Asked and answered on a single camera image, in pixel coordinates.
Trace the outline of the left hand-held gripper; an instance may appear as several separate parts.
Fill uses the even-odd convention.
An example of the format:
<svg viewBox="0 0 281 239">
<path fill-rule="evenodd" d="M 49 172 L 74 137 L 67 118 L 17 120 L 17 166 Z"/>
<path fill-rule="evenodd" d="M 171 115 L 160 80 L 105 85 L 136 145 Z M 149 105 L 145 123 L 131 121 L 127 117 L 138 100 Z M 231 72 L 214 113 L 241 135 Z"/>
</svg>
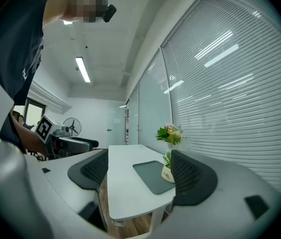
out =
<svg viewBox="0 0 281 239">
<path fill-rule="evenodd" d="M 35 133 L 44 143 L 49 156 L 58 156 L 59 150 L 65 153 L 80 154 L 89 152 L 91 148 L 99 146 L 99 142 L 96 140 L 69 137 L 69 127 L 47 115 L 42 116 Z"/>
</svg>

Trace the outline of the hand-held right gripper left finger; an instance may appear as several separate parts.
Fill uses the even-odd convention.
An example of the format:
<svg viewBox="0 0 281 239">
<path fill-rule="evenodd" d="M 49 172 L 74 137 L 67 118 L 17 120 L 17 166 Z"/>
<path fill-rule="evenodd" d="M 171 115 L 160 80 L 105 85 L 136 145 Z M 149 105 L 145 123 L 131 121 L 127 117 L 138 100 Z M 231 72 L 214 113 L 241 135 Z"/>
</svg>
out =
<svg viewBox="0 0 281 239">
<path fill-rule="evenodd" d="M 108 151 L 94 150 L 40 163 L 47 180 L 78 214 L 99 205 L 99 187 L 108 171 Z"/>
</svg>

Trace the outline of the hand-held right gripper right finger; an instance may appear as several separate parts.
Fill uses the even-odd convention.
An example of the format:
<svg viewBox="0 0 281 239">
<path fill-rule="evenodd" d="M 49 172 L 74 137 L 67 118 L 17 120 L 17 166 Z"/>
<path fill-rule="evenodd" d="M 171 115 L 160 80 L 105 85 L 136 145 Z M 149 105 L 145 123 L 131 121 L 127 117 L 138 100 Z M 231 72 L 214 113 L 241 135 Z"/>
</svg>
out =
<svg viewBox="0 0 281 239">
<path fill-rule="evenodd" d="M 152 239 L 256 239 L 281 210 L 281 194 L 252 170 L 193 152 L 172 152 L 172 212 Z"/>
</svg>

